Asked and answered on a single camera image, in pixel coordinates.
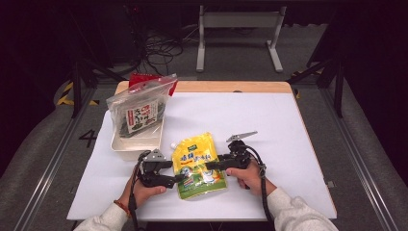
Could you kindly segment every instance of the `white tabletop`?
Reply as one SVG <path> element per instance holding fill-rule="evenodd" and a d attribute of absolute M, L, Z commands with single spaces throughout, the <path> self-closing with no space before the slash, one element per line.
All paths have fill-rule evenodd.
<path fill-rule="evenodd" d="M 290 196 L 301 196 L 328 218 L 337 213 L 323 181 L 313 146 L 291 93 L 175 92 L 165 111 L 161 151 L 171 158 L 173 142 L 210 132 L 217 154 L 228 153 L 234 134 L 245 138 L 267 165 L 267 177 Z M 67 216 L 85 219 L 102 214 L 117 199 L 135 165 L 112 151 L 110 113 L 102 128 Z M 161 171 L 173 175 L 172 169 Z M 228 189 L 182 200 L 176 189 L 154 196 L 137 209 L 140 220 L 265 220 L 261 199 L 227 177 Z"/>

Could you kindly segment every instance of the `food pouch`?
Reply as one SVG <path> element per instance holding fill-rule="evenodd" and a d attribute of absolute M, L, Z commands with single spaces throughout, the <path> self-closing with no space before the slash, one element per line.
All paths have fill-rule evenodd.
<path fill-rule="evenodd" d="M 182 199 L 227 188 L 223 172 L 205 166 L 207 162 L 218 161 L 210 133 L 182 140 L 172 154 L 172 161 L 174 174 L 185 175 L 177 185 Z"/>

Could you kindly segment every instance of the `left hand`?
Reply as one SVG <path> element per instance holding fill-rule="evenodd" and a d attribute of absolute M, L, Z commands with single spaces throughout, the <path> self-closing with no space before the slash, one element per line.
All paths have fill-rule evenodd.
<path fill-rule="evenodd" d="M 126 207 L 129 204 L 129 196 L 130 196 L 130 188 L 132 186 L 132 176 L 126 183 L 126 187 L 123 190 L 122 196 L 119 198 L 119 201 L 125 205 Z M 157 186 L 153 188 L 146 188 L 140 180 L 138 180 L 135 184 L 135 188 L 133 190 L 133 194 L 135 195 L 136 204 L 138 208 L 144 204 L 144 202 L 153 195 L 158 195 L 166 192 L 166 187 L 164 186 Z"/>

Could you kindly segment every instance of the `snack bag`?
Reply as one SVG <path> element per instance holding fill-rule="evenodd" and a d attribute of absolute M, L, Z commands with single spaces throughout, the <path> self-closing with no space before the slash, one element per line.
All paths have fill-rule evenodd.
<path fill-rule="evenodd" d="M 176 84 L 175 75 L 165 76 L 136 83 L 108 98 L 108 108 L 119 136 L 129 139 L 135 135 L 144 138 L 160 135 L 161 132 L 156 131 L 162 126 L 169 92 Z"/>

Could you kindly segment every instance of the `wrist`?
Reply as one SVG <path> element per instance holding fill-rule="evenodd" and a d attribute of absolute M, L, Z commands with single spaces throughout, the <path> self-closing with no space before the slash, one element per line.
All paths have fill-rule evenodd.
<path fill-rule="evenodd" d="M 127 204 L 123 204 L 120 200 L 114 200 L 114 204 L 121 208 L 126 213 L 128 218 L 130 217 L 130 211 Z"/>
<path fill-rule="evenodd" d="M 268 179 L 266 181 L 266 188 L 267 188 L 267 196 L 270 195 L 273 191 L 277 189 L 277 187 L 273 185 L 273 183 L 270 182 Z"/>
<path fill-rule="evenodd" d="M 122 203 L 123 205 L 126 206 L 126 208 L 129 205 L 129 195 L 122 195 L 117 201 L 119 201 L 120 203 Z"/>

